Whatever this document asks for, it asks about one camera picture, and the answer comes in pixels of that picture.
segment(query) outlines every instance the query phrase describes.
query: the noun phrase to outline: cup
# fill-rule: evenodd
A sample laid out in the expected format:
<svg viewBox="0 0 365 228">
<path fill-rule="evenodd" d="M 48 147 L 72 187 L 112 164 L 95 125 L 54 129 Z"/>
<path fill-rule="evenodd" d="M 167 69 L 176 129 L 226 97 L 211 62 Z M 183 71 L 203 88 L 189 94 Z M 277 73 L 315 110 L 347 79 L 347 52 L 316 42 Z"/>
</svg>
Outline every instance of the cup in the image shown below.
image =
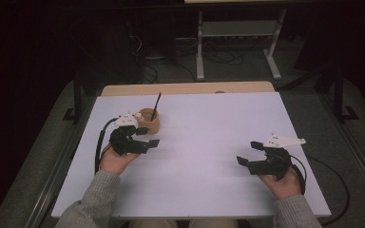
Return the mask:
<svg viewBox="0 0 365 228">
<path fill-rule="evenodd" d="M 142 118 L 138 120 L 138 126 L 147 127 L 149 129 L 147 134 L 149 135 L 156 134 L 160 128 L 159 112 L 157 110 L 153 117 L 153 121 L 151 121 L 153 111 L 153 108 L 144 108 L 139 111 L 142 114 Z"/>
</svg>

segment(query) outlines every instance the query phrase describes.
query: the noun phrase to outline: robotic hand controller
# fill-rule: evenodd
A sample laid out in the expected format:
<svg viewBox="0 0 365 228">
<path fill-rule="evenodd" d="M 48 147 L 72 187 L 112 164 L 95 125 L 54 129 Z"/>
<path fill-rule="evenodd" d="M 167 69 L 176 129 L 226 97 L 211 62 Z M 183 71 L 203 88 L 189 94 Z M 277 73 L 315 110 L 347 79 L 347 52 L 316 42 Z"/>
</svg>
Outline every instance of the robotic hand controller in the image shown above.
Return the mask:
<svg viewBox="0 0 365 228">
<path fill-rule="evenodd" d="M 109 143 L 119 154 L 145 154 L 149 148 L 157 147 L 160 140 L 151 140 L 149 142 L 135 141 L 132 135 L 147 134 L 147 127 L 139 127 L 136 117 L 131 114 L 125 114 L 115 121 L 118 128 L 114 129 L 110 135 Z"/>
<path fill-rule="evenodd" d="M 270 139 L 265 143 L 251 142 L 251 147 L 265 151 L 265 161 L 248 161 L 247 159 L 239 156 L 237 156 L 237 160 L 240 165 L 248 168 L 251 175 L 273 175 L 277 177 L 277 181 L 283 179 L 287 170 L 292 167 L 298 175 L 298 180 L 301 186 L 301 194 L 304 195 L 307 178 L 306 173 L 304 178 L 298 167 L 295 164 L 292 164 L 291 159 L 295 157 L 291 156 L 289 152 L 283 148 L 283 146 L 304 143 L 305 140 L 303 139 L 293 139 L 272 134 Z"/>
</svg>

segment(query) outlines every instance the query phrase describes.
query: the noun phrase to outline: haptic device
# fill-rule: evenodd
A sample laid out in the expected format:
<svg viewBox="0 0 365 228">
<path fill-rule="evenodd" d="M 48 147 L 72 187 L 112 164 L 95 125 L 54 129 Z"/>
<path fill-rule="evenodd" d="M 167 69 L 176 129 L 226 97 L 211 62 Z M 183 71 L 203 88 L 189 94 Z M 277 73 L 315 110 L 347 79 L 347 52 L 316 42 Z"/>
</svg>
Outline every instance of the haptic device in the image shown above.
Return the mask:
<svg viewBox="0 0 365 228">
<path fill-rule="evenodd" d="M 303 139 L 294 139 L 278 134 L 272 134 L 272 136 L 264 143 L 251 142 L 251 147 L 258 150 L 265 151 L 265 161 L 248 161 L 242 157 L 237 156 L 237 160 L 240 165 L 245 166 L 252 175 L 274 175 L 277 177 L 277 181 L 284 178 L 289 167 L 292 167 L 298 175 L 298 180 L 301 186 L 301 194 L 304 195 L 305 184 L 307 180 L 307 173 L 304 165 L 299 159 L 289 154 L 289 152 L 283 148 L 283 146 L 304 144 Z M 304 169 L 304 177 L 295 164 L 292 164 L 292 158 L 296 159 Z"/>
<path fill-rule="evenodd" d="M 96 157 L 95 157 L 95 172 L 99 170 L 99 164 L 101 159 L 101 149 L 103 138 L 106 133 L 106 128 L 114 122 L 115 128 L 109 138 L 109 143 L 115 150 L 115 152 L 119 155 L 123 155 L 126 153 L 131 154 L 145 154 L 149 148 L 157 147 L 160 140 L 150 140 L 149 142 L 135 141 L 132 138 L 132 135 L 145 135 L 148 132 L 147 127 L 139 127 L 138 120 L 142 118 L 141 113 L 132 114 L 124 114 L 119 118 L 114 118 L 108 121 L 100 132 L 99 141 L 97 143 L 96 148 Z"/>
</svg>

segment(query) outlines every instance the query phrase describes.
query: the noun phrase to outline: metal stand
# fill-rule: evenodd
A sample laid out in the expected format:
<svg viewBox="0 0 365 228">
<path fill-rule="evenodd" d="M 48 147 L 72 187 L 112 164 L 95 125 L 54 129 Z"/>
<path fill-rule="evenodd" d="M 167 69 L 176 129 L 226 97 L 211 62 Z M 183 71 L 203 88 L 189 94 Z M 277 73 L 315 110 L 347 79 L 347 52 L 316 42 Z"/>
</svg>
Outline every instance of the metal stand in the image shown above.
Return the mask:
<svg viewBox="0 0 365 228">
<path fill-rule="evenodd" d="M 355 111 L 350 106 L 345 106 L 349 114 L 347 115 L 342 114 L 342 101 L 343 101 L 343 75 L 341 68 L 338 67 L 335 81 L 334 113 L 342 123 L 346 120 L 359 120 Z"/>
<path fill-rule="evenodd" d="M 282 9 L 280 11 L 280 15 L 279 15 L 279 19 L 277 20 L 277 24 L 275 25 L 274 34 L 272 35 L 271 45 L 269 46 L 268 49 L 265 49 L 263 51 L 266 61 L 268 62 L 268 66 L 271 69 L 272 76 L 274 77 L 275 80 L 280 80 L 281 76 L 280 76 L 277 64 L 275 63 L 273 54 L 274 54 L 275 46 L 277 45 L 277 42 L 278 42 L 280 30 L 282 28 L 283 19 L 284 19 L 285 15 L 286 15 L 286 9 Z"/>
<path fill-rule="evenodd" d="M 73 99 L 75 107 L 67 109 L 63 120 L 73 121 L 73 124 L 77 124 L 82 114 L 82 91 L 79 82 L 79 72 L 77 70 L 73 77 Z"/>
<path fill-rule="evenodd" d="M 273 54 L 283 25 L 286 9 L 282 9 L 278 20 L 266 21 L 225 21 L 225 22 L 203 22 L 202 11 L 198 19 L 198 52 L 197 52 L 197 80 L 204 81 L 203 59 L 202 59 L 202 37 L 221 36 L 272 36 L 272 42 L 265 54 L 268 66 L 271 69 L 275 80 L 281 78 Z"/>
</svg>

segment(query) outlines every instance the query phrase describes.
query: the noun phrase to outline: black device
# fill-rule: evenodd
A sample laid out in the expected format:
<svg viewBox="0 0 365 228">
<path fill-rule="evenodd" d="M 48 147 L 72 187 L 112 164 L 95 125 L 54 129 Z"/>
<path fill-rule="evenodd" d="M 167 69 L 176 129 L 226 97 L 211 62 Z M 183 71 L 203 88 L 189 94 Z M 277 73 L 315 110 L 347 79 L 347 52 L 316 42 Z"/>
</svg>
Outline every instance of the black device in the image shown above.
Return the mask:
<svg viewBox="0 0 365 228">
<path fill-rule="evenodd" d="M 251 147 L 265 151 L 265 161 L 248 161 L 237 156 L 240 165 L 250 170 L 251 175 L 274 175 L 277 181 L 284 178 L 287 170 L 292 167 L 298 175 L 301 186 L 301 194 L 305 192 L 305 178 L 295 164 L 292 164 L 292 157 L 284 148 L 265 147 L 261 142 L 251 142 Z"/>
<path fill-rule="evenodd" d="M 96 147 L 96 156 L 94 159 L 94 173 L 97 173 L 97 171 L 99 171 L 99 164 L 101 159 L 100 151 L 102 149 L 103 139 L 106 134 L 106 128 L 111 123 L 116 122 L 118 119 L 119 118 L 113 118 L 109 120 L 104 126 L 103 130 L 100 131 L 99 141 L 97 141 Z M 134 141 L 132 139 L 132 135 L 145 135 L 147 134 L 147 132 L 147 127 L 137 128 L 135 127 L 135 125 L 122 125 L 112 131 L 109 143 L 119 155 L 123 155 L 125 153 L 145 154 L 149 148 L 157 147 L 160 140 L 151 140 L 149 142 Z"/>
<path fill-rule="evenodd" d="M 125 153 L 145 154 L 149 148 L 157 147 L 160 140 L 151 140 L 149 142 L 135 141 L 132 135 L 145 135 L 148 128 L 134 125 L 120 126 L 114 129 L 110 135 L 109 143 L 119 155 Z"/>
</svg>

